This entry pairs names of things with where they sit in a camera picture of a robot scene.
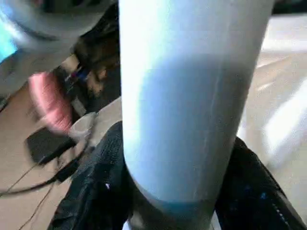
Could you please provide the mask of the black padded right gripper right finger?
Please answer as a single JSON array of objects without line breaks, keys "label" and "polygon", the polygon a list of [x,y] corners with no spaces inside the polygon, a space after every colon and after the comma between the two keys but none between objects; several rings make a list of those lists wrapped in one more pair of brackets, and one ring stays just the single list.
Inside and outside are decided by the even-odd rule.
[{"label": "black padded right gripper right finger", "polygon": [[305,230],[306,224],[258,156],[235,139],[215,212],[223,230]]}]

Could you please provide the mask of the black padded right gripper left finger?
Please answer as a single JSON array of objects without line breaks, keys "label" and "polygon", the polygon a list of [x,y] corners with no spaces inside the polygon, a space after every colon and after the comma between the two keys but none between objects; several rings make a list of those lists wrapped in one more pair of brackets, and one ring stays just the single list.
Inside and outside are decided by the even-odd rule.
[{"label": "black padded right gripper left finger", "polygon": [[122,122],[115,123],[81,164],[51,220],[53,230],[120,230],[131,204]]}]

